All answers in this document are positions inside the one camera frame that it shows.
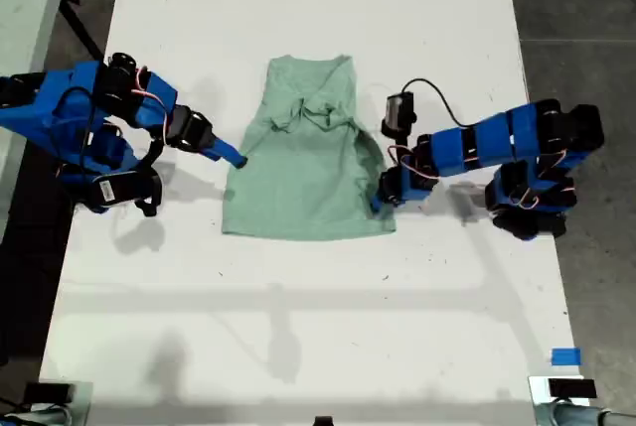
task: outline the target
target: black cable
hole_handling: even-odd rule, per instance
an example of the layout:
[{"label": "black cable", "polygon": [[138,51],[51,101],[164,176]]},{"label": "black cable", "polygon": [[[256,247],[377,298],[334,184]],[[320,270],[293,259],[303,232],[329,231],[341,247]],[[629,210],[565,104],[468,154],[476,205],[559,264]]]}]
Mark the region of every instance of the black cable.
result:
[{"label": "black cable", "polygon": [[452,120],[455,122],[455,124],[457,126],[461,126],[462,128],[469,128],[470,125],[464,125],[463,123],[460,123],[457,118],[455,118],[455,114],[453,113],[453,110],[450,109],[450,105],[448,104],[448,102],[446,101],[446,97],[444,96],[444,94],[441,92],[441,90],[439,88],[437,88],[437,85],[435,85],[432,81],[427,80],[426,78],[414,78],[413,80],[409,80],[406,85],[404,86],[404,88],[401,90],[402,93],[404,93],[406,91],[406,89],[408,88],[409,85],[411,85],[412,83],[415,83],[416,81],[423,81],[424,83],[428,83],[430,86],[432,86],[432,88],[437,92],[437,94],[439,95],[439,97],[441,98],[441,101],[444,102],[444,106],[446,107],[446,111],[448,111],[448,114],[450,115],[450,117],[452,118]]}]

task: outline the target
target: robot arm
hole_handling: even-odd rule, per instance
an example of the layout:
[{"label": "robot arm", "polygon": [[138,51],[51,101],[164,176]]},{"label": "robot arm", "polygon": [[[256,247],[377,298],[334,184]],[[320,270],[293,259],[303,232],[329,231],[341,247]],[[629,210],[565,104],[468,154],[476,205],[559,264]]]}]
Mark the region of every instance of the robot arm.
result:
[{"label": "robot arm", "polygon": [[[148,131],[151,144],[142,159],[105,119],[111,115]],[[204,115],[177,104],[172,86],[126,54],[114,54],[108,65],[0,77],[0,126],[57,157],[56,176],[74,201],[96,213],[135,201],[145,215],[156,215],[162,186],[152,164],[165,145],[236,168],[247,162]]]},{"label": "robot arm", "polygon": [[416,120],[413,94],[390,96],[382,123],[385,136],[396,140],[396,166],[382,173],[372,200],[382,204],[423,201],[441,177],[502,165],[486,188],[486,206],[493,222],[527,240],[540,232],[565,232],[563,214],[576,204],[569,171],[604,142],[598,108],[579,105],[563,113],[556,100],[543,100],[498,113],[473,125],[407,139]]}]

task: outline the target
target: wrinkled fabric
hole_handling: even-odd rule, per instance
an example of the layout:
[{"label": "wrinkled fabric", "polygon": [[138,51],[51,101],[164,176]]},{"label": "wrinkled fabric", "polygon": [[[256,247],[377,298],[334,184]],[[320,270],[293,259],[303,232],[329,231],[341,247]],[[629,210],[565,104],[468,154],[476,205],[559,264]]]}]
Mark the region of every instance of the wrinkled fabric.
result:
[{"label": "wrinkled fabric", "polygon": [[350,57],[272,60],[240,150],[249,161],[230,170],[223,232],[329,240],[396,230],[391,212],[369,206],[385,163],[356,119]]}]

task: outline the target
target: white table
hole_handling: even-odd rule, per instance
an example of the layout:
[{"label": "white table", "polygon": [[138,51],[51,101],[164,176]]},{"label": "white table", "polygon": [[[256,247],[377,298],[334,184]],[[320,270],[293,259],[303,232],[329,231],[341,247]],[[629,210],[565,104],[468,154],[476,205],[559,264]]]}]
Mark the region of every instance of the white table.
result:
[{"label": "white table", "polygon": [[[384,146],[386,97],[414,76],[466,122],[527,99],[512,0],[116,0],[116,51],[235,144],[284,54],[352,55]],[[414,132],[451,126],[415,89]],[[90,425],[527,425],[527,377],[577,373],[550,366],[572,346],[553,240],[496,229],[461,189],[493,170],[443,180],[395,234],[311,243],[221,235],[229,166],[159,167],[158,217],[74,219],[41,377],[92,382]]]}]

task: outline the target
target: gray floor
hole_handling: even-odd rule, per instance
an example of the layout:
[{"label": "gray floor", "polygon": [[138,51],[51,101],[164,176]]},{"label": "gray floor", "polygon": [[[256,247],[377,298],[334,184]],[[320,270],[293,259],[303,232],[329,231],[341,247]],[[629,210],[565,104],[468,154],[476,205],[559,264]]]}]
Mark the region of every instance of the gray floor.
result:
[{"label": "gray floor", "polygon": [[[606,145],[579,168],[579,205],[558,257],[583,370],[602,404],[636,412],[636,0],[514,0],[532,99],[566,109],[595,103]],[[113,0],[83,0],[79,16],[103,46]],[[87,53],[58,20],[46,62],[65,69]]]}]

